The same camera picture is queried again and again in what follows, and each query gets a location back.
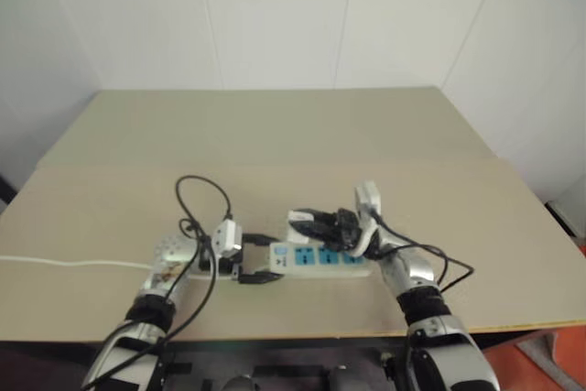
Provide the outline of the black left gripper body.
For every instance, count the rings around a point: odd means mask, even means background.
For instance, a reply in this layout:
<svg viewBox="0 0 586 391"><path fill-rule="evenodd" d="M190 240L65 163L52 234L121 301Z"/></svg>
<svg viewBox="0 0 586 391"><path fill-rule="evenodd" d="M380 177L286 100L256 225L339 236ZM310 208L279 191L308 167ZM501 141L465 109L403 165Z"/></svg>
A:
<svg viewBox="0 0 586 391"><path fill-rule="evenodd" d="M243 261L243 250L229 257L219 256L217 258L217 278L219 280L231 280L242 283L244 275Z"/></svg>

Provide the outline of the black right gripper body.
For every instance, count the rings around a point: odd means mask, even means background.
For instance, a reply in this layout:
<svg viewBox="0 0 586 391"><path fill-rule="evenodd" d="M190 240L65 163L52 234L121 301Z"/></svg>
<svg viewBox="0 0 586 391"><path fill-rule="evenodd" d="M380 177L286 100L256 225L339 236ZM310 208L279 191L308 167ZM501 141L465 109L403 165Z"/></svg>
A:
<svg viewBox="0 0 586 391"><path fill-rule="evenodd" d="M345 252L352 251L357 247L362 229L356 213L339 209L335 213L334 229L334 241L331 244L333 250Z"/></svg>

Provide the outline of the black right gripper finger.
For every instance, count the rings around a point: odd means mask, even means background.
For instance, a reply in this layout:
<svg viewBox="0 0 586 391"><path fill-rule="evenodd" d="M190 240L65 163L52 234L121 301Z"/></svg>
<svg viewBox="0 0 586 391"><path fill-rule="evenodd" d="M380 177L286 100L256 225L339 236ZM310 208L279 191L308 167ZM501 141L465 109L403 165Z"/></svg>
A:
<svg viewBox="0 0 586 391"><path fill-rule="evenodd" d="M297 221L291 223L292 228L309 239L324 243L327 247L341 247L341 231L335 223L313 221Z"/></svg>
<svg viewBox="0 0 586 391"><path fill-rule="evenodd" d="M299 215L306 216L310 221L314 223L322 223L328 225L334 225L337 223L337 214L335 212L322 212L311 208L296 209Z"/></svg>

